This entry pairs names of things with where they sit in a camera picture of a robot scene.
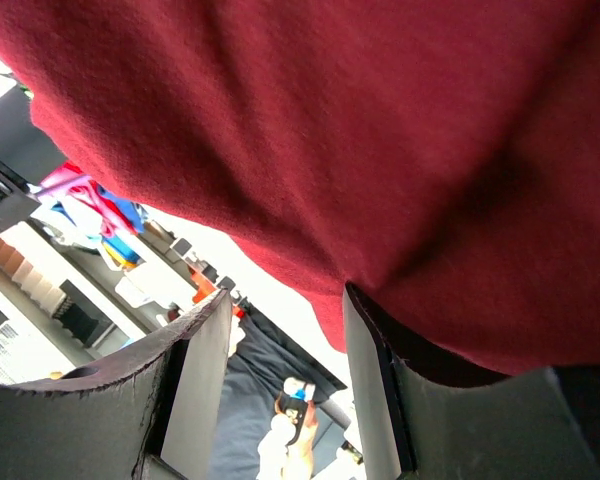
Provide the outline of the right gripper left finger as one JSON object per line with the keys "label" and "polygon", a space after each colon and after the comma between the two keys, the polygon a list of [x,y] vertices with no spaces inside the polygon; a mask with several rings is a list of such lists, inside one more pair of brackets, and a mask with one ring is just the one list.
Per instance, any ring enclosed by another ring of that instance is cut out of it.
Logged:
{"label": "right gripper left finger", "polygon": [[0,479],[203,479],[232,320],[217,291],[57,380],[0,385]]}

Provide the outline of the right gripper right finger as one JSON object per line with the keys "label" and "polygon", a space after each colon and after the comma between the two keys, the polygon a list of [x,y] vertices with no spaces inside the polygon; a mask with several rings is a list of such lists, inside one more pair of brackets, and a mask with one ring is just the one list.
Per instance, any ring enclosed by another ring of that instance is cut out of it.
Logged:
{"label": "right gripper right finger", "polygon": [[600,479],[600,367],[500,375],[351,284],[343,314],[368,478]]}

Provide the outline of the dark red t shirt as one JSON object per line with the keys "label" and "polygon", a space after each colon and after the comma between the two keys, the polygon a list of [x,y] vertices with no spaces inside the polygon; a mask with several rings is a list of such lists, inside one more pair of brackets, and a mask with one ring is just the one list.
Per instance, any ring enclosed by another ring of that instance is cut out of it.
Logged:
{"label": "dark red t shirt", "polygon": [[32,119],[229,234],[342,349],[353,283],[478,365],[600,364],[600,1],[0,1]]}

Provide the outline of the operator hand in background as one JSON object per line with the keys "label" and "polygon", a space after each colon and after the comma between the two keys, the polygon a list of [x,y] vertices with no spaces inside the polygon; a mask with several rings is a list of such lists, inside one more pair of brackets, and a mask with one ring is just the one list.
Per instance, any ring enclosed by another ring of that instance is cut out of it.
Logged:
{"label": "operator hand in background", "polygon": [[318,430],[316,408],[308,404],[298,440],[288,447],[286,463],[282,469],[283,480],[310,480],[314,469],[313,442]]}

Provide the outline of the operator dark blue clothing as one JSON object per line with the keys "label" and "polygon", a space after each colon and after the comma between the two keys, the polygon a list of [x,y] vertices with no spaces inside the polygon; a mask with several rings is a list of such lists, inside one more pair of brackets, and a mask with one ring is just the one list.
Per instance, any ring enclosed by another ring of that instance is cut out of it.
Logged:
{"label": "operator dark blue clothing", "polygon": [[314,471],[322,471],[336,459],[336,450],[344,442],[344,429],[324,413],[322,404],[345,384],[259,310],[253,308],[246,313],[238,327],[239,341],[227,362],[206,477],[257,476],[257,447],[270,429],[274,402],[289,377],[316,386]]}

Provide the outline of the colourful clothes pile background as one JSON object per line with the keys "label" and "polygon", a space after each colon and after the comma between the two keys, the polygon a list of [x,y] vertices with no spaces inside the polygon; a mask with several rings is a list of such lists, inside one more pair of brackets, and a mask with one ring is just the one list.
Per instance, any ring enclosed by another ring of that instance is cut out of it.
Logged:
{"label": "colourful clothes pile background", "polygon": [[146,211],[102,187],[70,162],[32,188],[40,207],[32,217],[58,245],[98,254],[113,271],[131,270],[140,256],[121,237],[144,231]]}

